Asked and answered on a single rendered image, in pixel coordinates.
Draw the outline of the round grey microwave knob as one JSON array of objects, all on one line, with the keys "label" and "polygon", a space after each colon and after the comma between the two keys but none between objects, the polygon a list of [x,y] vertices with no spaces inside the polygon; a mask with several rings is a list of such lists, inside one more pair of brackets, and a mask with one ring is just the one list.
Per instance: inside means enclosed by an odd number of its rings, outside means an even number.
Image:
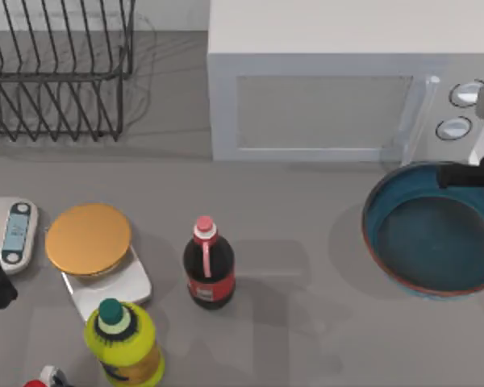
[{"label": "round grey microwave knob", "polygon": [[473,80],[455,85],[449,93],[449,101],[459,108],[475,106],[484,81]]},{"label": "round grey microwave knob", "polygon": [[473,127],[472,122],[463,116],[440,122],[435,130],[436,137],[443,141],[453,141],[466,137]]}]

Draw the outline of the blue bowl with red rim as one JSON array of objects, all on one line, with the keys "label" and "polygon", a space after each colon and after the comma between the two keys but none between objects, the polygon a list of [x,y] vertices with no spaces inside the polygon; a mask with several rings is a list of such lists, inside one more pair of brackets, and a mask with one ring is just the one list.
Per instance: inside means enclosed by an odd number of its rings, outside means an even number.
[{"label": "blue bowl with red rim", "polygon": [[484,290],[484,189],[439,187],[441,165],[415,162],[369,192],[361,232],[377,266],[412,293],[458,298]]}]

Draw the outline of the pale microwave door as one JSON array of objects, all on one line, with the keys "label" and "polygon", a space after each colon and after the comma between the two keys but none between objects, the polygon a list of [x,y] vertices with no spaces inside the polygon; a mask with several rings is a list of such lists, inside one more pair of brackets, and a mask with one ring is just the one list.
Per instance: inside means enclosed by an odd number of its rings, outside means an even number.
[{"label": "pale microwave door", "polygon": [[408,54],[210,54],[216,160],[400,161],[426,96]]}]

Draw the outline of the pale microwave oven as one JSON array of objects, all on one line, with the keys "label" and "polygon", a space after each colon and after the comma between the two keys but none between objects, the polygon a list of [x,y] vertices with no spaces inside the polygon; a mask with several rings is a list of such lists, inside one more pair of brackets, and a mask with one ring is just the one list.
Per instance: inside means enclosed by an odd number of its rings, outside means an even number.
[{"label": "pale microwave oven", "polygon": [[[440,78],[413,161],[476,162],[484,129],[484,86],[459,108],[452,88],[484,81],[484,0],[211,0],[210,54],[408,54]],[[473,127],[443,141],[437,125],[463,116]]]}]

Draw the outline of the dark cola bottle pink cap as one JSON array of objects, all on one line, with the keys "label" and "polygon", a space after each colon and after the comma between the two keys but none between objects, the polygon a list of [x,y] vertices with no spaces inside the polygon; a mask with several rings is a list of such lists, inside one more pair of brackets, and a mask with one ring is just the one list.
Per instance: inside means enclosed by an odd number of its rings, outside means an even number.
[{"label": "dark cola bottle pink cap", "polygon": [[219,310],[231,301],[236,289],[235,254],[212,217],[197,218],[182,261],[187,289],[198,306]]}]

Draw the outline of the yellow bottle green cap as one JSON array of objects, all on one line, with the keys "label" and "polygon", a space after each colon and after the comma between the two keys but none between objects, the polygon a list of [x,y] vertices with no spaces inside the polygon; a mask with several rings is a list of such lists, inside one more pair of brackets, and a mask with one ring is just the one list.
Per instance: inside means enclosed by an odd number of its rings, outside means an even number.
[{"label": "yellow bottle green cap", "polygon": [[138,305],[102,300],[88,317],[83,335],[113,387],[157,387],[161,382],[165,358],[156,341],[156,325]]}]

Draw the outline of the white scale with orange plate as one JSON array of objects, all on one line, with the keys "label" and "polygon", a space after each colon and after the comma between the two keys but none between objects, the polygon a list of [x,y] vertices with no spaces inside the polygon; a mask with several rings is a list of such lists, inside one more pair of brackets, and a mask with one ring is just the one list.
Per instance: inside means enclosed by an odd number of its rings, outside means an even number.
[{"label": "white scale with orange plate", "polygon": [[84,321],[105,298],[140,305],[152,296],[131,223],[109,204],[85,203],[61,213],[45,233],[44,249]]}]

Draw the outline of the white scale with blue display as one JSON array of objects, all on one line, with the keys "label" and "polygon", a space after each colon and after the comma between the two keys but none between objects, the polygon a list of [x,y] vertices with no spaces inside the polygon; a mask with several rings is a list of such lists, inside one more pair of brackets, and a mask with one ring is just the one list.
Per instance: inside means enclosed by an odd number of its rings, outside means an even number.
[{"label": "white scale with blue display", "polygon": [[31,261],[38,226],[38,207],[25,198],[0,197],[0,265],[11,276]]}]

